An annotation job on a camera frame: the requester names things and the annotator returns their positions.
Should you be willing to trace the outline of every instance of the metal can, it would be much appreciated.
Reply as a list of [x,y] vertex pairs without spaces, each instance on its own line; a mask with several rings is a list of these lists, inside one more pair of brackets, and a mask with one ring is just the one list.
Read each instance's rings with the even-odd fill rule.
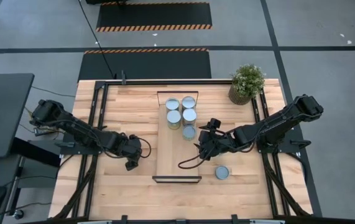
[[180,103],[176,98],[169,98],[166,100],[165,106],[166,112],[169,112],[171,110],[178,110],[178,106],[180,106]]
[[183,125],[194,125],[196,120],[196,112],[194,109],[185,109],[183,111]]
[[196,130],[195,130],[194,126],[187,125],[183,128],[183,139],[185,139],[187,141],[191,141],[192,139],[195,138],[195,133],[196,133]]
[[216,174],[216,177],[219,180],[225,180],[229,176],[228,168],[225,166],[217,167],[214,173]]
[[172,130],[176,130],[181,125],[181,119],[182,116],[180,115],[180,112],[177,110],[171,110],[167,113],[167,126]]
[[182,111],[185,109],[195,109],[195,99],[192,96],[186,96],[182,100]]

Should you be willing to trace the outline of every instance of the gray floor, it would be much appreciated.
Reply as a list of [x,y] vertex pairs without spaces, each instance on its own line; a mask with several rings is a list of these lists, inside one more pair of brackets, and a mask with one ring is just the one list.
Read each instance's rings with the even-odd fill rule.
[[[211,30],[97,36],[103,47],[271,46],[260,0],[208,2]],[[280,46],[355,46],[355,0],[267,0],[267,4]],[[84,1],[83,6],[95,26],[99,6],[88,6]],[[77,0],[2,0],[0,49],[70,47],[96,47]],[[302,124],[305,139],[313,142],[307,150],[323,215],[355,218],[355,51],[281,54],[293,96],[314,95],[325,108],[320,120]],[[74,95],[82,56],[83,53],[0,54],[0,73],[34,73],[34,86]],[[262,67],[268,78],[280,78],[273,51],[211,50],[210,62],[213,78],[229,77],[246,63]],[[73,98],[40,90],[31,90],[27,107],[34,109],[40,99],[57,100],[69,111],[73,108]],[[32,129],[28,120],[25,113],[21,124]],[[23,128],[19,128],[17,136],[38,139]],[[19,205],[48,202],[51,197],[52,189],[25,189]],[[48,208],[26,208],[23,220],[17,222],[8,217],[4,223],[43,220]]]

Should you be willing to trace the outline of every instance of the woven pot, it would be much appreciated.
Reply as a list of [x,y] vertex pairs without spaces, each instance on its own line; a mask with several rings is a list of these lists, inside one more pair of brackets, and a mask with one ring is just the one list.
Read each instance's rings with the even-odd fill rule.
[[230,86],[229,88],[228,97],[231,102],[235,103],[236,105],[245,105],[252,99],[250,96],[241,96],[233,86]]

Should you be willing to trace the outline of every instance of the potted plant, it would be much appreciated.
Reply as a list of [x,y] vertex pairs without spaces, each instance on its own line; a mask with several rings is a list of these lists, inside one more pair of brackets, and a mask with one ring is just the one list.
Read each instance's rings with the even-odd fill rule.
[[240,66],[232,77],[228,97],[237,105],[248,103],[264,86],[264,74],[253,64]]

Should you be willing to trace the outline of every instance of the orange and black striped tape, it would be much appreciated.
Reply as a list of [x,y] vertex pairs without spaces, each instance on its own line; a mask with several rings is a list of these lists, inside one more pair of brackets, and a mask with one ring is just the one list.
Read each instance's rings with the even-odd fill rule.
[[191,52],[191,51],[207,51],[206,48],[187,48],[187,49],[119,49],[119,50],[87,50],[84,54],[109,54],[109,53],[144,53],[144,52]]
[[96,32],[212,29],[210,24],[97,27]]
[[[117,4],[116,2],[105,2],[102,6]],[[209,4],[208,2],[127,2],[127,5],[143,5],[143,4]]]

